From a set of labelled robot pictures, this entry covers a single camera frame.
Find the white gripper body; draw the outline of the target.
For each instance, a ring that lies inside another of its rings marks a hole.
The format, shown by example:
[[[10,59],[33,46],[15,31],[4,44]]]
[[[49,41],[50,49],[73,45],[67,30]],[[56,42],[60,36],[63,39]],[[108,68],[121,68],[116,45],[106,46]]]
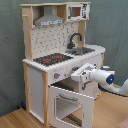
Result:
[[[80,83],[86,83],[90,80],[90,74],[94,69],[96,69],[95,65],[86,63],[71,74],[71,79]]]

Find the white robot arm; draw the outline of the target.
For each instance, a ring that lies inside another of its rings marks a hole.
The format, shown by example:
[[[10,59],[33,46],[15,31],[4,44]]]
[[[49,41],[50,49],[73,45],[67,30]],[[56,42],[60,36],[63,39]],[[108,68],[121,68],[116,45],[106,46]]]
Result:
[[[107,92],[128,97],[128,79],[121,88],[114,86],[114,71],[98,69],[96,65],[86,63],[71,74],[74,81],[87,83],[89,81],[97,82],[100,87]]]

